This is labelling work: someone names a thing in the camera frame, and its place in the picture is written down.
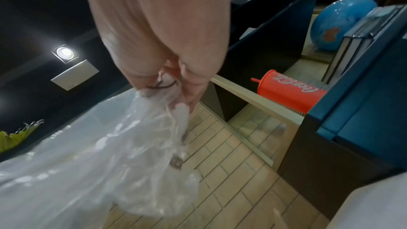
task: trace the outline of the coca-cola cup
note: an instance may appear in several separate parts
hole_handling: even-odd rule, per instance
[[[301,113],[308,111],[326,94],[323,89],[305,84],[275,70],[268,71],[259,83],[257,94]]]

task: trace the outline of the green plant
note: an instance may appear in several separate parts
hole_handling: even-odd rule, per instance
[[[25,127],[23,129],[18,129],[16,133],[12,133],[10,135],[8,135],[5,131],[0,131],[0,153],[19,145],[42,123],[44,123],[44,120],[32,122],[31,124],[24,123]]]

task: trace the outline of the beige floor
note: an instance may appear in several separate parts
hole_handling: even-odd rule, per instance
[[[272,156],[284,126],[251,106],[231,124]],[[328,220],[201,106],[190,117],[189,155],[183,169],[202,176],[198,197],[184,214],[148,218],[115,206],[109,229],[270,229],[273,209],[290,229],[325,229]]]

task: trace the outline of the clear plastic bag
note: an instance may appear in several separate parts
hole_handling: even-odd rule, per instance
[[[99,229],[112,203],[133,214],[181,213],[199,183],[181,169],[189,109],[179,83],[164,75],[161,85],[110,98],[1,163],[0,228]]]

